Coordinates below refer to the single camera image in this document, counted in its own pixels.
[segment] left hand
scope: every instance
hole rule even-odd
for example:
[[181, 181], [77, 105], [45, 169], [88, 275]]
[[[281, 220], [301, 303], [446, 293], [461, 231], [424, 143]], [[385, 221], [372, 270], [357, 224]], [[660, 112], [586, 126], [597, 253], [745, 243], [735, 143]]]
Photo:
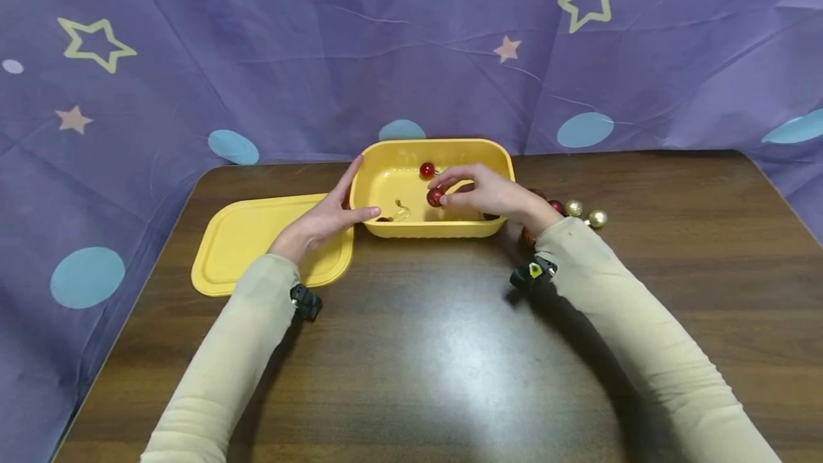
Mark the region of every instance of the left hand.
[[380, 208], [348, 209], [347, 199], [351, 181], [362, 163], [361, 154], [351, 162], [334, 190], [331, 190], [323, 201], [283, 229], [269, 247], [269, 253], [285, 257], [299, 265], [307, 253], [323, 245], [338, 232], [379, 216]]

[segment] hand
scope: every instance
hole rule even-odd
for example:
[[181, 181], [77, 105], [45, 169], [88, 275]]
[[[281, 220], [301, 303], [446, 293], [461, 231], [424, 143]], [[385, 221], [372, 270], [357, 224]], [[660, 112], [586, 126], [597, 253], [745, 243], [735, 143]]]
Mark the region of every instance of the hand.
[[379, 216], [380, 208], [348, 209], [351, 181], [362, 163], [361, 154], [351, 162], [334, 190], [331, 190], [323, 201], [283, 229], [277, 240], [269, 247], [269, 253], [300, 264], [308, 252], [314, 251], [338, 232]]
[[429, 190], [449, 190], [464, 180], [474, 181], [440, 199], [445, 209], [475, 209], [499, 214], [541, 234], [548, 226], [563, 219], [551, 204], [514, 181], [509, 181], [483, 164], [451, 166], [429, 182]]

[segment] beige sleeve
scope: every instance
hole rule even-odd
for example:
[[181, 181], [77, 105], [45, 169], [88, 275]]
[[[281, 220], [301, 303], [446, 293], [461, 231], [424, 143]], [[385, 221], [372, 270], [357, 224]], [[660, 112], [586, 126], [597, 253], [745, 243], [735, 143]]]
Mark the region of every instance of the beige sleeve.
[[234, 426], [291, 326], [297, 268], [266, 255], [246, 269], [174, 392], [143, 463], [226, 461]]
[[779, 462], [697, 343], [600, 236], [563, 219], [537, 251], [557, 264], [558, 295], [589, 318], [638, 391], [665, 408], [690, 462]]

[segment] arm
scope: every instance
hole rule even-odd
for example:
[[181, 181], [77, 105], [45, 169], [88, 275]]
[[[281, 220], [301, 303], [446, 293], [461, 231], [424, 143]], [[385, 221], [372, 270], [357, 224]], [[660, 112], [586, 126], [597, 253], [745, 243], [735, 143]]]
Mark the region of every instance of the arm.
[[342, 206], [362, 161], [358, 156], [334, 190], [243, 273], [152, 432], [142, 463], [226, 461], [234, 427], [291, 326], [299, 262], [338, 232], [380, 214], [380, 208]]
[[226, 461], [229, 438], [271, 353], [291, 326], [297, 267], [259, 257], [206, 335], [151, 434], [144, 463]]
[[732, 389], [680, 323], [578, 219], [537, 239], [557, 293], [589, 318], [634, 386], [660, 403], [690, 462], [775, 463]]

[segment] red ornament ball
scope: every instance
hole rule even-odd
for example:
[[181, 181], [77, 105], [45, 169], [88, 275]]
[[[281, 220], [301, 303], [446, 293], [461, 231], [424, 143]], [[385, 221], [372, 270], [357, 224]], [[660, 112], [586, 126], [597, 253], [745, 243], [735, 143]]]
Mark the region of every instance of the red ornament ball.
[[420, 166], [420, 177], [423, 177], [427, 181], [432, 179], [432, 177], [434, 177], [434, 165], [430, 164], [428, 161], [423, 163]]
[[562, 202], [555, 201], [554, 199], [552, 199], [551, 201], [549, 201], [549, 204], [552, 205], [552, 208], [554, 208], [554, 210], [557, 211], [557, 213], [560, 213], [563, 216], [567, 215], [567, 214], [565, 214], [565, 206], [563, 205]]
[[434, 190], [429, 190], [429, 193], [426, 195], [426, 200], [429, 202], [429, 205], [433, 208], [439, 208], [443, 204], [440, 204], [440, 197], [443, 197], [443, 190], [440, 188], [434, 188]]

